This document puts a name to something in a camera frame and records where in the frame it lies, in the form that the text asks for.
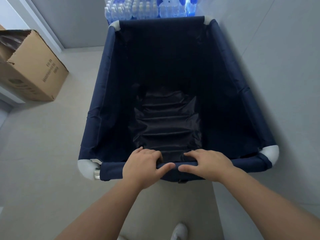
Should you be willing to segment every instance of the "open cardboard box flap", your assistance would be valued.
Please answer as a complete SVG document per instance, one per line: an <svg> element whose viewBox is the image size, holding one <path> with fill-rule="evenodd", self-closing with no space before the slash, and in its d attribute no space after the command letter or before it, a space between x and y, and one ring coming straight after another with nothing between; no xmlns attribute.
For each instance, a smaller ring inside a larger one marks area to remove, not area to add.
<svg viewBox="0 0 320 240"><path fill-rule="evenodd" d="M0 80L22 96L53 101L68 70L35 30L2 30L0 36L24 37L16 51L0 43Z"/></svg>

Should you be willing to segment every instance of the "navy blue fabric bin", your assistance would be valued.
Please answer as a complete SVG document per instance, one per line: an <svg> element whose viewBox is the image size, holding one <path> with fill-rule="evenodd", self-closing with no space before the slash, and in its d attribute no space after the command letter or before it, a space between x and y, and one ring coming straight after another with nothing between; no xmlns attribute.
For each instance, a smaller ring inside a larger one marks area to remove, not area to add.
<svg viewBox="0 0 320 240"><path fill-rule="evenodd" d="M134 84L182 88L197 96L203 149L222 152L236 167L261 172L277 161L278 146L214 19L116 21L109 27L81 143L78 166L85 177L122 178L135 149L128 130ZM183 163L197 165L177 162L163 179L201 179L179 172Z"/></svg>

